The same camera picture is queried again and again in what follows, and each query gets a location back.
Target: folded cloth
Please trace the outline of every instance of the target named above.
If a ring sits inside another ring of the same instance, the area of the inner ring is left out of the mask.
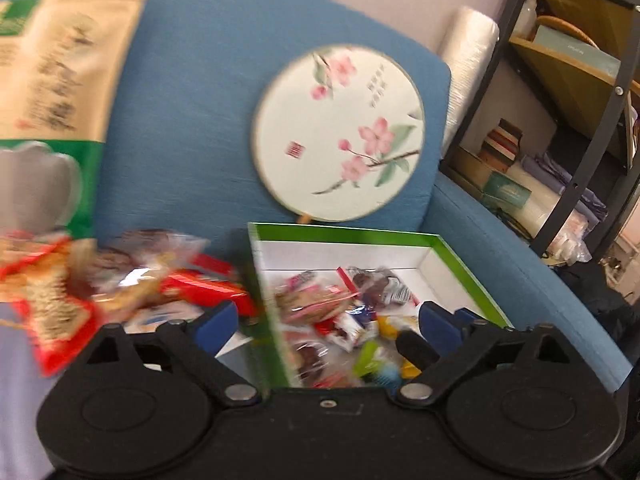
[[[565,189],[565,186],[562,184],[562,182],[560,182],[560,180],[558,180],[554,175],[541,168],[535,159],[531,158],[530,156],[524,155],[521,162],[522,168],[533,178],[540,181],[554,193],[558,193],[558,195],[562,194]],[[587,219],[587,223],[589,224],[587,232],[591,232],[592,229],[599,224],[600,219],[593,213],[593,211],[591,211],[591,209],[587,207],[584,202],[582,202],[582,200],[579,200],[575,205],[575,210],[578,213],[584,215],[584,217]]]
[[[565,170],[565,168],[560,166],[560,164],[554,161],[548,153],[545,153],[542,158],[537,156],[536,161],[543,169],[555,175],[558,180],[560,180],[560,182],[564,184],[565,187],[568,186],[571,182],[573,176],[567,170]],[[593,211],[594,215],[596,215],[600,219],[600,221],[603,221],[609,214],[607,206],[602,203],[602,201],[595,195],[595,193],[591,189],[585,188],[585,190],[582,192],[581,200],[589,209]]]

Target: sofa armrest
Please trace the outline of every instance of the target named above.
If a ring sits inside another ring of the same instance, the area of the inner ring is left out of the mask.
[[[631,365],[587,308],[511,230],[442,174],[422,231],[445,239],[514,327],[553,323],[607,390],[620,387]]]

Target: black metal frame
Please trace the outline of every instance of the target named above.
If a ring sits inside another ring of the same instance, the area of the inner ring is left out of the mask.
[[[494,48],[486,73],[482,77],[478,92],[476,92],[465,117],[460,123],[460,127],[454,135],[450,148],[444,157],[444,164],[449,163],[453,153],[453,147],[460,143],[469,127],[469,124],[471,124],[489,83],[494,77],[498,63],[500,63],[503,58],[514,66],[518,74],[532,89],[536,97],[540,99],[543,106],[549,111],[550,115],[556,119],[561,117],[559,116],[558,109],[554,105],[553,101],[548,98],[548,94],[546,94],[542,89],[540,82],[534,76],[533,72],[522,62],[522,60],[519,59],[519,56],[513,52],[513,48],[509,42],[524,1],[525,0],[507,0],[504,6],[498,23],[500,28],[500,38]],[[626,48],[622,55],[622,59],[620,60],[620,70],[618,71],[615,84],[611,89],[609,101],[607,102],[602,118],[600,119],[600,124],[598,125],[577,170],[575,171],[573,179],[562,194],[555,209],[551,212],[551,215],[549,215],[549,218],[542,226],[542,229],[540,229],[540,232],[536,235],[530,245],[531,249],[538,256],[541,256],[545,252],[546,248],[548,248],[549,244],[558,234],[558,231],[562,228],[564,222],[571,214],[571,211],[575,208],[578,200],[580,200],[584,189],[588,185],[598,164],[600,163],[600,160],[609,145],[611,137],[616,131],[616,125],[618,124],[620,115],[623,111],[626,94],[634,79],[636,67],[640,61],[640,7],[638,6],[640,0],[609,1],[620,6],[628,7],[629,9],[634,9]],[[624,147],[628,149],[628,146],[626,146],[626,139],[622,144],[623,149]],[[609,217],[605,221],[601,222],[587,238],[588,248],[594,255],[603,254],[618,234],[618,232],[615,231],[612,236],[612,231],[616,226],[620,225],[621,220],[623,222],[629,215],[629,198],[634,194],[634,190],[637,188],[639,182],[640,157],[636,154],[633,168],[627,168],[626,174],[622,175],[618,179],[614,191],[608,200]]]

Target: cardboard box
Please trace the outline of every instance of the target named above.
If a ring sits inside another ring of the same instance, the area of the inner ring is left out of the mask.
[[[262,311],[254,327],[255,371],[261,387],[300,386],[295,359],[282,336],[274,289],[303,270],[386,266],[404,281],[418,304],[434,301],[450,312],[467,307],[500,326],[507,317],[465,264],[438,235],[298,224],[249,224],[254,298]],[[409,302],[385,314],[417,315]]]
[[[473,183],[482,193],[504,200],[517,208],[523,207],[531,196],[529,189],[459,146],[454,149],[451,167]]]

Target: plastic wrap roll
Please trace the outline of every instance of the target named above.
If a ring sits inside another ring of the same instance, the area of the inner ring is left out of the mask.
[[[498,41],[498,32],[498,25],[482,12],[460,7],[440,45],[439,55],[451,70],[449,110],[442,139],[442,155],[449,148],[451,139],[476,94]]]

